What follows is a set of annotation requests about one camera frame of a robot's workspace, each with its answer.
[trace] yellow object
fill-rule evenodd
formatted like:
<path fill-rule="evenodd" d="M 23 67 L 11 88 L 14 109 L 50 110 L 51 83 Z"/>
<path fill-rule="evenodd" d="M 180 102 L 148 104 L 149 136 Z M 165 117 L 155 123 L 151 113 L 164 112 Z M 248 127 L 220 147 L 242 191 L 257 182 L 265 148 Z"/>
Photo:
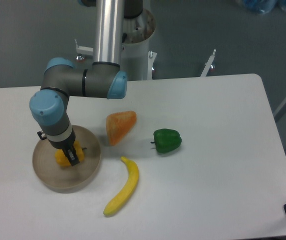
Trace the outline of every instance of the yellow object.
<path fill-rule="evenodd" d="M 126 164 L 128 179 L 122 190 L 106 205 L 104 215 L 109 217 L 117 213 L 122 206 L 129 200 L 138 183 L 139 172 L 137 164 L 122 156 L 121 160 Z"/>
<path fill-rule="evenodd" d="M 78 156 L 79 161 L 83 161 L 85 156 L 84 156 L 84 152 L 82 150 L 81 145 L 79 144 L 79 141 L 75 141 L 73 144 L 75 150 L 76 150 L 76 155 Z M 56 158 L 56 162 L 62 167 L 67 167 L 67 166 L 71 166 L 71 164 L 69 163 L 67 157 L 65 156 L 63 150 L 57 150 L 55 152 L 55 158 Z"/>

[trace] blue joint cap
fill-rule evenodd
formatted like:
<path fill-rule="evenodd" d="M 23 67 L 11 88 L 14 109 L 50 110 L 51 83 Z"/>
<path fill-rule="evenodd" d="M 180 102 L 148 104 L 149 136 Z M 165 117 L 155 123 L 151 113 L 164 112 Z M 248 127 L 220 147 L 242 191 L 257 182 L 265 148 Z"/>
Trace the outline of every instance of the blue joint cap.
<path fill-rule="evenodd" d="M 123 99 L 127 90 L 127 73 L 119 71 L 107 93 L 107 99 Z"/>
<path fill-rule="evenodd" d="M 75 68 L 75 65 L 70 60 L 64 59 L 62 57 L 55 57 L 48 62 L 46 70 L 44 72 L 46 72 L 49 68 L 57 65 L 67 65 L 71 68 Z"/>
<path fill-rule="evenodd" d="M 29 109 L 38 124 L 50 126 L 57 123 L 64 114 L 62 98 L 53 90 L 40 90 L 31 97 Z"/>

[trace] banana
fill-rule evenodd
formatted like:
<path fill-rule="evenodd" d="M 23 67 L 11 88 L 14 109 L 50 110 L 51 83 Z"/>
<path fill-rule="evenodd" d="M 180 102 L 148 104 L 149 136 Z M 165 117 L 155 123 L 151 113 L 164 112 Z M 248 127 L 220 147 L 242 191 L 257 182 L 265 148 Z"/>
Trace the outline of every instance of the banana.
<path fill-rule="evenodd" d="M 128 179 L 122 190 L 106 205 L 104 215 L 110 217 L 117 213 L 122 206 L 129 200 L 138 183 L 139 171 L 137 164 L 122 156 L 121 160 L 126 164 L 128 170 Z"/>

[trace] gray floor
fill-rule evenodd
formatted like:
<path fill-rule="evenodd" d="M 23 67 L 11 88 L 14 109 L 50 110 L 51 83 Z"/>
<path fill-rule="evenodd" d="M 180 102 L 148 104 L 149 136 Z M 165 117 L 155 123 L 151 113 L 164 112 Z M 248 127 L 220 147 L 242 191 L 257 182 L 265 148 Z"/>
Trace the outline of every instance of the gray floor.
<path fill-rule="evenodd" d="M 272 110 L 286 96 L 286 14 L 278 7 L 254 15 L 234 0 L 144 3 L 157 21 L 150 42 L 157 79 L 198 77 L 217 49 L 212 76 L 260 75 Z M 0 0 L 0 88 L 40 85 L 49 59 L 74 59 L 74 38 L 94 45 L 95 20 L 95 8 L 76 0 Z M 286 152 L 286 115 L 278 129 Z"/>

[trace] metal tube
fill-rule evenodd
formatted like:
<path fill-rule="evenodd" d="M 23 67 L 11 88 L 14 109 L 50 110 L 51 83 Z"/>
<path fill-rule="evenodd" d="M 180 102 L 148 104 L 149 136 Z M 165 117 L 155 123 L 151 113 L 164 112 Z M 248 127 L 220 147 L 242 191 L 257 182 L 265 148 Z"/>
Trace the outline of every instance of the metal tube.
<path fill-rule="evenodd" d="M 124 0 L 97 0 L 97 22 L 93 60 L 121 63 Z"/>

